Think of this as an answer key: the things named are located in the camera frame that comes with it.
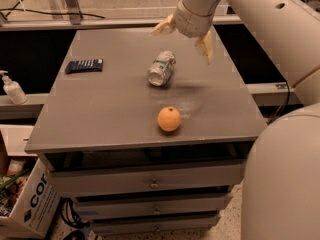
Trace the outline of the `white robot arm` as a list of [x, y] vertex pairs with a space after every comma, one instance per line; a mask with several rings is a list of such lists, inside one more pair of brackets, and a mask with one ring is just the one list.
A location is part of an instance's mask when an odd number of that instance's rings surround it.
[[[220, 0], [180, 0], [153, 31], [179, 31], [213, 57]], [[301, 108], [271, 122], [249, 153], [241, 240], [320, 240], [320, 19], [299, 0], [226, 0], [263, 48]]]

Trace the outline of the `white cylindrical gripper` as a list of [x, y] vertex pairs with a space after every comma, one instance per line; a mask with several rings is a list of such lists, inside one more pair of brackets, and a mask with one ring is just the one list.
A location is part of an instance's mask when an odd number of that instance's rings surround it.
[[212, 34], [209, 31], [212, 19], [211, 4], [203, 0], [180, 0], [174, 14], [168, 15], [158, 23], [151, 30], [151, 33], [153, 35], [167, 35], [177, 29], [189, 38], [198, 37], [195, 41], [195, 48], [205, 62], [210, 64], [213, 60]]

